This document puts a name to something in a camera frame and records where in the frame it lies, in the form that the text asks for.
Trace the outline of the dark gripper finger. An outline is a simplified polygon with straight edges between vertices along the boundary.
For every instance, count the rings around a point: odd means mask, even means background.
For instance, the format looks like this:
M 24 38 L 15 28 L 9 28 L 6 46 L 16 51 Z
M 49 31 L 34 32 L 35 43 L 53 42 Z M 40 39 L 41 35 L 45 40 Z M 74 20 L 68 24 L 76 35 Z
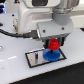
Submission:
M 65 41 L 65 36 L 59 38 L 59 43 L 61 46 L 64 45 L 64 41 Z

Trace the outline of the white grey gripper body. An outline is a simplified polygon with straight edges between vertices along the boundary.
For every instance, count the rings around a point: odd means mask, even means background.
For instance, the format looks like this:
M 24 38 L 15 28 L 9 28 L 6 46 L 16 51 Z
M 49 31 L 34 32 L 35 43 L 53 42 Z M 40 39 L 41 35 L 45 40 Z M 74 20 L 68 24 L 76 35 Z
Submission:
M 37 34 L 40 40 L 64 37 L 73 31 L 73 22 L 68 20 L 66 25 L 59 25 L 55 21 L 39 22 Z

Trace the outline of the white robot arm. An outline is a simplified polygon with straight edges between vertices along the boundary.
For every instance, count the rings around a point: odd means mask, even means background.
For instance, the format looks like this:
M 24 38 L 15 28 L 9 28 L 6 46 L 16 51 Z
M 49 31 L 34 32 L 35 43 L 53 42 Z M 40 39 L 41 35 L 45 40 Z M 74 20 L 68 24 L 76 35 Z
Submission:
M 37 40 L 66 38 L 74 29 L 70 14 L 79 0 L 22 0 L 18 32 L 31 31 Z

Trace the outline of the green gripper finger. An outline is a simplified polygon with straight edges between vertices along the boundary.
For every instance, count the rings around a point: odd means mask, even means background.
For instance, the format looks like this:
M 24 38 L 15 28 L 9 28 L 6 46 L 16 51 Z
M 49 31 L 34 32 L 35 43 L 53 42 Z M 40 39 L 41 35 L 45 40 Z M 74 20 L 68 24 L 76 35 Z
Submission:
M 45 40 L 43 45 L 44 48 L 47 49 L 49 45 L 50 45 L 50 39 Z

